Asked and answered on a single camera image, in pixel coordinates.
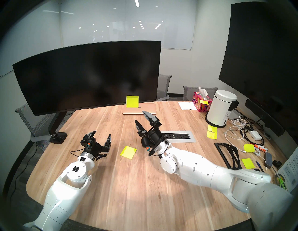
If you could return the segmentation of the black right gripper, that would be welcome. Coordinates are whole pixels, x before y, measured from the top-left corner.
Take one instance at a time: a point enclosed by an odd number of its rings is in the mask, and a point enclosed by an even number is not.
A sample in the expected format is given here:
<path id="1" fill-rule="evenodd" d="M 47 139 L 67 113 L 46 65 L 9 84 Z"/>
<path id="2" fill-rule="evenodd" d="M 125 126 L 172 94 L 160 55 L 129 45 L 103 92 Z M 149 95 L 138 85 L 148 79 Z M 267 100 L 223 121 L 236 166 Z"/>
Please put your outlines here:
<path id="1" fill-rule="evenodd" d="M 146 131 L 143 126 L 137 120 L 135 120 L 136 129 L 138 131 L 137 133 L 142 138 L 141 145 L 143 148 L 156 148 L 161 142 L 166 140 L 165 134 L 162 133 L 159 129 L 159 127 L 161 126 L 161 122 L 157 118 L 157 116 L 147 111 L 142 111 L 142 113 L 149 121 L 152 129 L 150 129 L 150 131 Z"/>

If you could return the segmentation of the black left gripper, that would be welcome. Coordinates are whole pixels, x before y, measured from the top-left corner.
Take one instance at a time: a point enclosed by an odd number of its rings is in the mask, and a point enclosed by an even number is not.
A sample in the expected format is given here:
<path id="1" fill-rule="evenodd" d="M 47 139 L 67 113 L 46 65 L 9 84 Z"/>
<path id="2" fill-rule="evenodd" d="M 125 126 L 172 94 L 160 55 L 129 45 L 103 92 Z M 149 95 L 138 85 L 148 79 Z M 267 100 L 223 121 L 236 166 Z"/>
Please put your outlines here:
<path id="1" fill-rule="evenodd" d="M 86 143 L 85 153 L 91 154 L 96 158 L 96 160 L 99 160 L 107 156 L 107 154 L 100 154 L 100 153 L 108 152 L 108 148 L 110 148 L 111 146 L 111 135 L 108 136 L 104 146 L 101 146 L 99 143 L 96 142 L 96 138 L 93 137 L 95 133 L 96 131 L 86 134 L 81 140 L 81 143 Z"/>

